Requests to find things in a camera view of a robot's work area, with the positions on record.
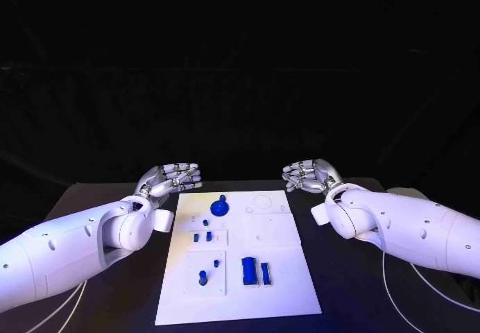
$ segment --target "black table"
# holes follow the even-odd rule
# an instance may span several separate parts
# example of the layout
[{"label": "black table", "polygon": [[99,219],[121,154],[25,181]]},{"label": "black table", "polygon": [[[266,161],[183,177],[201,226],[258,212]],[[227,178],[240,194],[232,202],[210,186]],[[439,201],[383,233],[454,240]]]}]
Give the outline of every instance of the black table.
[{"label": "black table", "polygon": [[[370,178],[350,182],[383,191]],[[134,184],[76,184],[64,192],[47,219],[119,200]],[[284,189],[281,180],[204,182],[194,191],[259,191]],[[304,191],[286,194],[295,217],[321,315],[154,326],[171,234],[154,232],[145,247],[86,284],[83,298],[63,332],[415,332],[386,296],[379,249],[345,240],[330,225],[317,226],[309,208],[322,195]],[[177,194],[161,208],[175,211]],[[456,301],[468,299],[448,273],[420,269],[442,292]],[[386,256],[386,281],[405,317],[423,332],[478,332],[480,314],[445,301],[416,276],[409,264]],[[50,314],[72,291],[0,314],[0,332],[25,332]],[[56,332],[73,308],[70,301],[34,331]]]}]

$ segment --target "white board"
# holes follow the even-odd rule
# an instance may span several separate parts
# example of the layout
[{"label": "white board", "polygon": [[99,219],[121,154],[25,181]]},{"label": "white board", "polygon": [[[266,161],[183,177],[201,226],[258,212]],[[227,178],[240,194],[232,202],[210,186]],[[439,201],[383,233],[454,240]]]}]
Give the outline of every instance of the white board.
[{"label": "white board", "polygon": [[[230,210],[216,217],[210,204],[220,194]],[[209,242],[206,231],[211,231]],[[214,268],[211,260],[220,253],[224,259]],[[253,287],[243,286],[245,257],[256,258]],[[271,287],[262,285],[262,262],[269,266]],[[206,286],[197,283],[200,270],[207,272]],[[180,194],[155,325],[320,313],[285,192]]]}]

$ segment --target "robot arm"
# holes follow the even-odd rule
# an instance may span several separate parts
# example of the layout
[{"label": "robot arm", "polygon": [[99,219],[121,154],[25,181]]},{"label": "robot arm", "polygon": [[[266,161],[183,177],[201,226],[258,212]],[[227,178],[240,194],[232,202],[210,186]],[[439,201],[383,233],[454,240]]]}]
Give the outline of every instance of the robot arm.
[{"label": "robot arm", "polygon": [[317,224],[330,222],[343,238],[370,242],[415,265],[480,278],[480,221],[429,200],[343,184],[331,169],[322,160],[284,168],[286,191],[325,195],[311,209]]},{"label": "robot arm", "polygon": [[0,313],[72,289],[168,232],[168,193],[201,186],[196,164],[155,166],[132,196],[50,220],[0,246]]}]

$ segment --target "white cable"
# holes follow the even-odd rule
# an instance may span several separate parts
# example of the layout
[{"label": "white cable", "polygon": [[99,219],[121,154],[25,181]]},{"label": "white cable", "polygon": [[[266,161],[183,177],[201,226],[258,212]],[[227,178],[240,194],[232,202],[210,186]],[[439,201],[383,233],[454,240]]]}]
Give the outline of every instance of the white cable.
[{"label": "white cable", "polygon": [[38,322],[38,324],[28,330],[28,331],[25,331],[25,333],[31,333],[46,322],[47,322],[47,320],[54,316],[54,314],[57,314],[57,312],[63,309],[63,306],[67,304],[67,302],[70,301],[70,299],[73,298],[73,296],[74,296],[74,294],[76,294],[76,292],[77,292],[77,290],[80,289],[80,287],[82,287],[82,284],[83,283],[80,283],[79,285],[77,285],[77,287],[76,287],[76,289],[74,289],[74,291],[72,292],[72,294],[70,294],[70,297],[66,299],[66,301],[63,302],[63,304],[57,307],[57,309],[51,312],[51,314],[49,315],[49,317],[46,317],[46,319],[43,319],[41,320],[41,322]]},{"label": "white cable", "polygon": [[429,288],[454,304],[456,304],[459,307],[464,307],[465,309],[468,310],[472,310],[474,312],[480,312],[480,309],[474,308],[474,307],[469,307],[468,305],[464,305],[461,304],[459,302],[456,302],[455,300],[452,300],[451,298],[448,298],[439,291],[438,289],[431,285],[431,283],[426,281],[426,279],[423,278],[423,276],[419,274],[419,271],[416,270],[416,267],[413,264],[412,265],[412,268],[418,274],[418,276],[422,278],[422,281],[428,284]]},{"label": "white cable", "polygon": [[82,291],[79,292],[77,300],[76,300],[76,303],[74,303],[74,306],[73,306],[73,309],[72,309],[70,315],[67,316],[66,321],[64,321],[64,324],[63,324],[60,330],[57,331],[57,333],[60,333],[60,332],[63,331],[63,328],[64,328],[67,322],[70,321],[70,318],[72,318],[73,312],[74,312],[74,310],[76,310],[77,303],[80,302],[80,299],[82,299],[82,295],[83,295],[83,291],[85,291],[85,286],[86,286],[86,281],[83,282],[83,288],[82,288]]},{"label": "white cable", "polygon": [[419,330],[415,325],[409,322],[409,320],[405,318],[405,315],[400,313],[397,307],[396,307],[396,304],[393,302],[393,299],[392,299],[392,296],[390,296],[390,292],[387,290],[387,285],[386,285],[386,278],[384,278],[384,253],[383,253],[383,256],[382,256],[382,274],[383,274],[383,284],[384,284],[384,290],[386,290],[386,294],[387,294],[387,298],[390,299],[390,302],[393,304],[393,307],[394,307],[394,310],[397,312],[397,314],[402,316],[403,320],[407,322],[407,325],[419,332],[419,333],[423,333],[422,330]]}]

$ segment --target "dark wall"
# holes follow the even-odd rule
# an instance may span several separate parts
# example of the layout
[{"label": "dark wall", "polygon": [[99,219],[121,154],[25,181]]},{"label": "dark wall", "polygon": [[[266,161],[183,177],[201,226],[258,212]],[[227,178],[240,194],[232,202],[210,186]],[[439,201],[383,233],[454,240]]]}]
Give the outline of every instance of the dark wall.
[{"label": "dark wall", "polygon": [[275,179],[317,157],[480,216],[445,163],[454,179],[475,171],[469,11],[344,6],[203,15],[5,3],[4,229],[40,220],[72,182],[135,182],[173,162],[197,162],[204,180]]}]

